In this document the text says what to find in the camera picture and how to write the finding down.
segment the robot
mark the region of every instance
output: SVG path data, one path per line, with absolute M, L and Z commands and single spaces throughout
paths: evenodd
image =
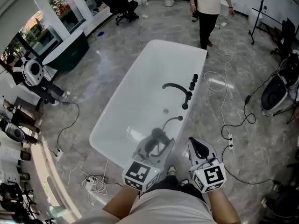
M 137 146 L 133 158 L 122 173 L 123 182 L 141 192 L 147 191 L 164 170 L 164 164 L 174 146 L 175 140 L 156 128 L 152 134 Z M 216 156 L 214 147 L 198 138 L 188 139 L 190 173 L 201 193 L 221 188 L 226 182 L 224 164 Z
M 36 60 L 26 60 L 23 57 L 22 61 L 24 64 L 21 67 L 14 67 L 13 72 L 21 72 L 29 86 L 39 85 L 45 73 L 43 67 Z
M 215 148 L 201 139 L 190 137 L 188 149 L 192 180 L 201 193 L 221 188 L 227 178 L 224 164 L 217 158 Z
M 25 139 L 23 131 L 16 125 L 10 123 L 0 114 L 0 130 L 16 142 L 23 142 Z

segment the black faucet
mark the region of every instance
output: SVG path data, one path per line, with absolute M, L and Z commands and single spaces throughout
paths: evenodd
M 183 103 L 182 108 L 184 110 L 188 109 L 188 100 L 191 99 L 192 97 L 192 92 L 188 92 L 184 87 L 178 85 L 178 84 L 174 84 L 174 83 L 167 83 L 165 85 L 162 86 L 163 89 L 165 89 L 166 87 L 174 87 L 174 88 L 178 88 L 179 90 L 181 90 L 182 92 L 185 93 L 186 95 L 186 99 L 185 99 L 185 103 Z

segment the freestanding bathtub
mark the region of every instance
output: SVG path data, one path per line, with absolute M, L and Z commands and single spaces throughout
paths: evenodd
M 189 108 L 182 104 L 185 94 L 173 87 L 162 89 L 165 83 L 176 83 L 189 90 L 194 74 L 200 77 L 206 51 L 179 43 L 152 40 L 136 59 L 111 97 L 89 141 L 91 146 L 121 167 L 132 158 L 138 143 L 154 128 L 177 116 L 183 121 L 170 121 L 165 132 L 178 139 L 188 117 Z

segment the electrical outlet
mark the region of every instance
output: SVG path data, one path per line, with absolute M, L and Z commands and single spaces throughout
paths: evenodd
M 232 145 L 232 147 L 229 147 L 229 149 L 234 149 L 234 142 L 233 142 L 233 134 L 232 133 L 228 135 L 228 139 L 229 139 L 228 145 Z
M 85 188 L 87 191 L 91 191 L 93 188 L 93 184 L 94 184 L 95 180 L 93 179 L 93 177 L 88 177 L 86 180 L 86 184 L 85 184 Z
M 64 154 L 64 153 L 63 153 L 61 150 L 57 153 L 56 162 L 58 162 L 58 161 L 61 159 L 61 156 L 62 156 L 63 154 Z

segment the gray marble floor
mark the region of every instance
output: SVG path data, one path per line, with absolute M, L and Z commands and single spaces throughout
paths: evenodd
M 119 26 L 111 19 L 100 27 L 95 35 L 100 31 L 104 31 L 104 35 L 96 38 L 91 36 L 90 49 L 79 65 L 71 72 L 59 75 L 55 81 L 64 90 L 71 91 L 68 100 L 77 102 L 80 106 L 78 121 L 62 133 L 58 144 L 64 155 L 57 167 L 64 170 L 65 185 L 69 172 L 75 167 L 94 175 L 103 174 L 107 159 L 90 146 L 89 135 L 115 89 L 138 57 L 139 51 L 152 39 L 199 45 L 199 24 L 191 23 L 187 2 L 176 1 L 173 7 L 165 7 L 162 0 L 150 0 L 149 6 L 139 7 L 137 13 L 145 14 L 148 18 L 140 18 L 132 23 L 124 21 Z M 224 17 L 218 18 L 218 22 L 224 21 Z M 224 76 L 224 63 L 229 57 L 216 54 L 214 49 L 222 49 L 223 53 L 230 52 L 233 55 L 234 59 L 227 65 L 226 70 L 227 83 L 231 88 L 228 90 L 222 111 L 228 124 L 237 125 L 244 119 L 242 110 L 246 96 L 277 68 L 279 59 L 270 55 L 275 46 L 266 33 L 256 31 L 256 43 L 251 45 L 248 30 L 252 27 L 246 17 L 237 14 L 226 22 L 227 26 L 221 27 L 220 30 L 214 29 L 211 34 L 210 40 L 214 46 L 208 48 L 210 57 L 203 71 L 215 71 Z M 220 32 L 221 39 L 228 47 L 219 41 Z M 207 74 L 206 77 L 221 81 L 217 75 Z M 223 88 L 215 83 L 211 86 L 214 89 Z M 241 127 L 229 128 L 234 136 L 235 148 L 225 152 L 224 162 L 232 174 L 245 181 L 258 182 L 278 178 L 288 182 L 289 174 L 285 166 L 291 162 L 296 148 L 295 131 L 298 130 L 298 125 L 295 122 L 286 124 L 290 113 L 274 118 L 263 116 L 260 108 L 262 91 L 261 89 L 254 94 L 246 108 L 247 113 L 254 112 L 256 123 L 250 125 L 245 122 Z M 200 137 L 212 143 L 218 156 L 221 156 L 228 145 L 221 136 L 223 121 L 220 106 L 224 96 L 224 91 L 214 92 L 208 88 L 204 79 L 201 80 L 196 102 L 169 159 L 169 163 L 177 166 L 180 178 L 187 175 L 190 167 L 187 155 L 189 136 Z M 77 108 L 75 105 L 45 105 L 43 111 L 43 136 L 49 148 L 56 152 L 58 133 L 73 122 Z M 106 175 L 110 182 L 121 182 L 121 173 L 120 167 L 111 161 L 108 162 Z M 84 177 L 85 175 L 78 170 L 72 172 L 67 189 L 82 214 L 93 209 L 88 203 L 87 192 L 81 185 Z M 264 211 L 260 201 L 270 193 L 271 188 L 272 182 L 247 185 L 228 175 L 224 192 L 236 207 L 242 222 L 255 224 Z M 100 207 L 98 198 L 108 201 L 119 189 L 118 185 L 109 184 L 108 195 L 92 194 L 91 202 Z

